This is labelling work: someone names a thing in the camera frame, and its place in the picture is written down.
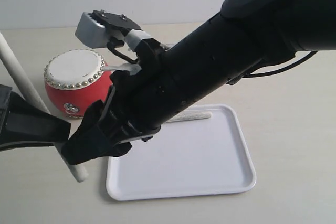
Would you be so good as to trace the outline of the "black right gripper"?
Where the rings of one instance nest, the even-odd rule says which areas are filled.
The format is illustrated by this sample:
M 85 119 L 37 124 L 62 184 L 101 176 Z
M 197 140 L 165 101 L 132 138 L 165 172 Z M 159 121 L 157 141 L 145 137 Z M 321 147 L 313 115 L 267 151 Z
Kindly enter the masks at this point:
M 135 48 L 141 70 L 131 75 L 116 71 L 111 75 L 113 90 L 104 108 L 101 100 L 84 113 L 81 124 L 61 148 L 70 165 L 98 157 L 120 157 L 135 140 L 150 140 L 161 125 L 184 109 L 184 93 L 166 65 L 166 52 L 155 39 L 145 39 Z

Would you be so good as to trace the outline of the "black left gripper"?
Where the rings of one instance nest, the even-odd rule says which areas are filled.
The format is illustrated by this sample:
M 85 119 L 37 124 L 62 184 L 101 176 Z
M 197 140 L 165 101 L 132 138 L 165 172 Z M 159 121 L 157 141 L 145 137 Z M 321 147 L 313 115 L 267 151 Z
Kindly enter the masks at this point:
M 64 143 L 70 129 L 69 122 L 37 109 L 1 84 L 1 151 Z

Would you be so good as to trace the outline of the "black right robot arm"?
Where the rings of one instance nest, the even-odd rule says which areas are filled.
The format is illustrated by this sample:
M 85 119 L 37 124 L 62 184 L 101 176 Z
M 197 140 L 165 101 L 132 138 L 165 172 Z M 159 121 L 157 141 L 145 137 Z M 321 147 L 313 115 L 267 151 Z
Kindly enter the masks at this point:
M 76 37 L 89 48 L 128 45 L 132 74 L 117 70 L 105 101 L 91 105 L 61 149 L 70 165 L 119 157 L 163 123 L 224 84 L 291 60 L 298 51 L 335 49 L 335 0 L 224 0 L 220 11 L 166 49 L 127 17 L 83 14 Z

